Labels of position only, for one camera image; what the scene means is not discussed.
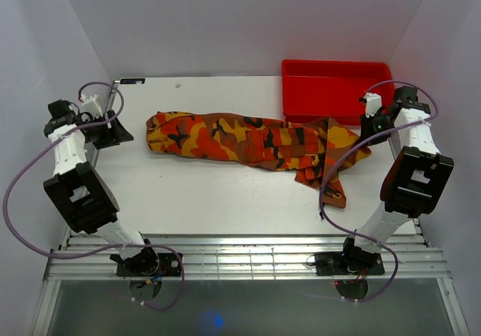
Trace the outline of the orange camouflage trousers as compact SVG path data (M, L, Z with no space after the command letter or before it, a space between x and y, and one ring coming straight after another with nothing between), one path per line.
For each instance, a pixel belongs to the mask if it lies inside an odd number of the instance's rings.
M345 208L339 172L371 155L356 149L356 133L331 117L310 123L239 114L158 112L146 121L146 143L154 153L237 162L268 171L294 171L295 181L323 188L323 202Z

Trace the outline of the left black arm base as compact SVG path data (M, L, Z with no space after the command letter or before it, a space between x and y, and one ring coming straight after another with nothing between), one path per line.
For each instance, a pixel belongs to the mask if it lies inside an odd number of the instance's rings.
M182 271L177 257L173 253L159 253L158 272L163 277L180 277ZM118 277L154 277L154 274L142 274L140 272L129 271L124 265L116 266L115 275Z

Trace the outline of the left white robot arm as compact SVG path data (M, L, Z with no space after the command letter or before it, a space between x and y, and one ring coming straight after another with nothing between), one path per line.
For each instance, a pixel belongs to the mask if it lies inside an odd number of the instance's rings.
M48 111L44 134L54 146L55 168L44 190L64 221L72 231L95 235L116 248L111 260L133 274L157 274L160 261L149 240L123 225L117 200L86 158L87 144L101 150L133 141L133 136L113 110L102 111L95 97L78 109L58 100Z

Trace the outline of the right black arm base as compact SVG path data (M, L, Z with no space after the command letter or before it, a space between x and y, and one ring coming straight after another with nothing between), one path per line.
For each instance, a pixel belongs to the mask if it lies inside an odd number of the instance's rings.
M314 254L314 265L317 276L357 276L365 271L368 275L384 275L385 268L379 253L366 259L351 257L339 252Z

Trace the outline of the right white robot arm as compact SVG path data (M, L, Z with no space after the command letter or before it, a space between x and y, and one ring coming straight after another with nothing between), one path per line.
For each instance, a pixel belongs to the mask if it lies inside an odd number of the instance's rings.
M431 110L419 102L416 88L395 89L389 107L375 93L361 100L361 139L368 145L390 141L395 160L383 181L379 207L343 243L339 263L349 274L380 266L380 245L405 223L435 209L454 168L453 159L434 143L427 121Z

